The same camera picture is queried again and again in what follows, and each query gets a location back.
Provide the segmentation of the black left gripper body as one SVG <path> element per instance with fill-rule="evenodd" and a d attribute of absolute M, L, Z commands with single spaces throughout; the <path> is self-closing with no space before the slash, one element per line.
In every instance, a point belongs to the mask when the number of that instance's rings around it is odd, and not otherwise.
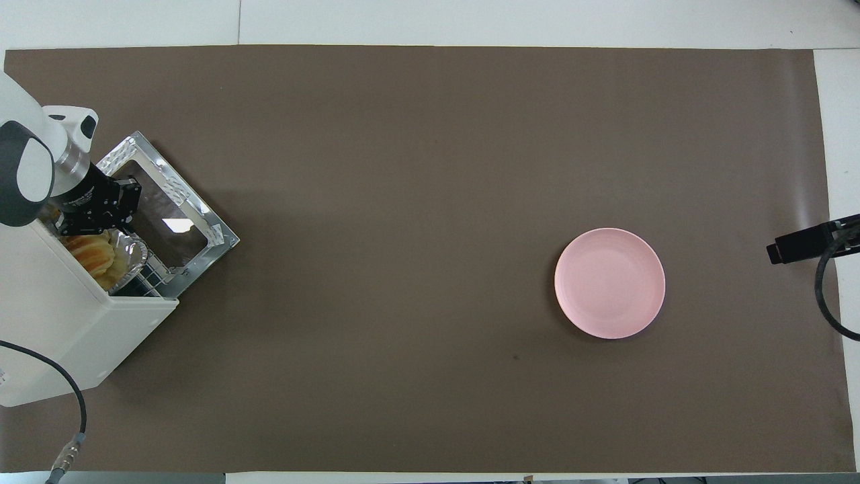
<path fill-rule="evenodd" d="M 79 184 L 52 197 L 52 205 L 71 218 L 122 218 L 121 194 L 120 182 L 91 164 Z"/>

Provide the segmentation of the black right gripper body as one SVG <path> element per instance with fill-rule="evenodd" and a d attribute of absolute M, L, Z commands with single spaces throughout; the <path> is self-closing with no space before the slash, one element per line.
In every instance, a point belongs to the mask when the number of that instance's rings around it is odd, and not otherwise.
<path fill-rule="evenodd" d="M 859 214 L 832 221 L 832 257 L 844 257 L 859 251 Z"/>

